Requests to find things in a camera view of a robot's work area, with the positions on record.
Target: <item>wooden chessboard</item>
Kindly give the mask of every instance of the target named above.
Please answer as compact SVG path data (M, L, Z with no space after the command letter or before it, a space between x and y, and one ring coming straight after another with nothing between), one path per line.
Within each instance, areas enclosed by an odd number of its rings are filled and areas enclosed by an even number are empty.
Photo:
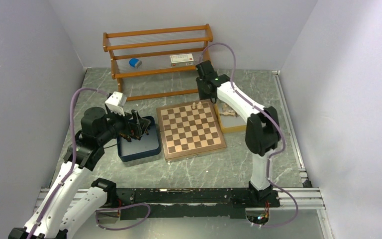
M166 160L201 154L226 147L213 104L202 100L202 109L187 102L157 108Z

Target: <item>floor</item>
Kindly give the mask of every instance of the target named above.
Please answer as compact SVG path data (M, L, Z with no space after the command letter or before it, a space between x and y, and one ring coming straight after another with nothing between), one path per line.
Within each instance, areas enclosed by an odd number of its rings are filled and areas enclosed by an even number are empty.
M219 75L230 75L230 70L218 70ZM154 94L196 88L196 72L180 72L131 77L124 79L123 92L127 96ZM283 105L277 85L270 71L237 70L236 85L255 101L268 107L274 106L279 113L281 129L290 142L291 135L285 124ZM88 68L83 87L99 88L107 92L117 90L117 83L111 78L109 68ZM143 116L153 116L156 108L198 100L198 94L164 97L127 102L124 110L138 110ZM80 94L75 109L75 131L80 130L80 120L89 107L103 107L105 98L98 93ZM105 155L95 167L92 175L80 188L88 188L98 177L111 180L118 188L190 188L190 187L247 187L252 174L252 157L245 145L245 132L224 134L227 148L223 151L167 163L163 151L156 156L122 162L116 147L105 150ZM59 172L61 159L71 144L67 133L60 159L56 168ZM292 145L273 160L273 181L282 187L302 187L298 164Z

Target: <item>small box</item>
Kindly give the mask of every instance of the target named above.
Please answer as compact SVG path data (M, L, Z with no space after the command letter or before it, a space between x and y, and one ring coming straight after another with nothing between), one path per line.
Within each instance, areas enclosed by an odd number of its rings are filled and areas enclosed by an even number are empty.
M194 58L191 53L171 56L172 67L192 66L193 64Z

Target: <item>cable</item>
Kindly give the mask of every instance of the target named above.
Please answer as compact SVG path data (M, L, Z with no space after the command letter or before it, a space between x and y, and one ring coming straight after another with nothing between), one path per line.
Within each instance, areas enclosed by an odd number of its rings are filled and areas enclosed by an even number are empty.
M133 225L130 225L130 226L127 226L127 227L124 227L124 228L107 228L107 227L104 227L102 225L100 225L98 223L98 219L97 219L97 216L98 216L98 213L99 212L110 212L110 211L113 211L113 210L122 210L122 209L128 209L128 208L133 208L133 207L137 207L137 206L145 206L148 208L148 211L147 211L147 215L139 222L137 222L136 224L133 224ZM96 226L98 226L99 228L101 229L104 229L104 230L108 230L108 231L122 231L122 230L127 230L127 229L130 229L130 228L133 228L133 227L136 227L138 225L140 225L141 223L143 223L150 215L150 205L146 204L146 203L137 203L137 204L132 204L132 205L128 205L128 206L124 206L124 207L120 207L120 208L103 208L103 209L97 209L96 210Z
M117 146L119 143L121 143L121 140L120 140L120 141L118 141L118 143L116 143L116 144L113 144L113 145L111 145L111 146L108 146L108 147L104 147L103 149L112 148L112 147L114 147L114 146Z
M245 96L243 96L240 92L239 92L239 89L237 88L237 90L235 90L235 86L233 84L233 74L235 73L235 68L236 68L236 57L235 57L235 53L233 52L232 48L225 44L225 43L221 43L221 42L217 42L217 43L213 43L207 47L204 48L204 50L202 51L201 55L200 55L200 58L199 58L199 62L201 62L202 60L202 57L204 55L204 52L211 46L214 46L214 45L222 45L222 46L225 46L227 47L230 52L232 53L232 57L233 57L233 68L232 68L232 72L231 72L231 75L230 75L230 83L231 83L231 87L232 89L234 90L234 92L239 95L239 97L241 97L245 102L247 102L249 105L251 105L253 108L255 108L256 110L258 110L260 113L262 113L267 119L270 120L270 122L272 122L272 124L275 126L275 128L278 130L279 132L279 135L281 136L281 139L282 139L282 149L280 149L279 151L276 151L276 152L273 152L272 154L270 154L268 157L267 157L267 168L266 168L266 176L267 176L267 181L273 185L274 187L278 188L279 190L281 190L282 192L288 194L288 196L290 196L290 198L293 200L293 203L295 203L295 214L292 218L290 218L289 220L283 222L283 223L279 223L279 224L276 224L276 225L267 225L267 226L263 226L264 228L276 228L276 227L280 227L280 226L283 226L283 225L286 225L290 222L292 222L293 220L295 220L295 218L298 216L298 213L299 213L299 208L298 208L298 203L296 202L296 199L288 192L286 191L284 188L282 187L279 187L278 185L276 185L275 183L273 183L271 180L270 180L270 163L271 163L271 160L272 160L272 157L279 154L279 153L282 153L285 148L286 148L286 143L285 143L285 136L283 134L283 132L281 131L281 128L279 127L279 125L275 122L274 119L272 119L272 117L270 117L269 114L267 114L266 112L264 112L264 110L260 109L258 106L255 106L251 103L251 101L249 99L247 99Z
M70 104L70 134L71 134L72 149L73 149L73 159L72 159L71 168L68 171L68 173L61 179L61 182L58 183L58 185L56 185L55 190L53 190L52 193L50 194L48 200L45 202L45 205L43 206L42 211L40 212L39 216L37 217L36 223L31 228L26 239L30 239L31 236L34 234L34 232L37 229L37 226L39 225L40 221L43 219L43 216L47 212L47 209L49 208L50 203L52 202L52 199L55 197L59 188L65 183L65 181L68 179L68 177L74 171L75 161L77 160L77 151L75 150L77 148L77 144L75 141L75 131L74 131L74 107L75 107L75 103L77 102L78 96L80 95L81 91L95 91L95 92L98 92L100 94L105 95L106 97L109 97L108 93L101 91L99 89L94 89L94 88L79 88L77 91L75 91L74 95L72 96L71 104Z

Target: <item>blue tray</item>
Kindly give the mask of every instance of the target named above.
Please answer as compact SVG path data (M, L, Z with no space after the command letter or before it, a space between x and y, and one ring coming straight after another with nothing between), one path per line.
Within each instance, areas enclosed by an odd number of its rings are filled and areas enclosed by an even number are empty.
M150 120L148 127L149 135L144 134L141 140L133 139L131 142L126 141L122 137L118 137L117 139L118 156L123 162L158 155L162 150L162 144L154 118L151 116L143 118Z

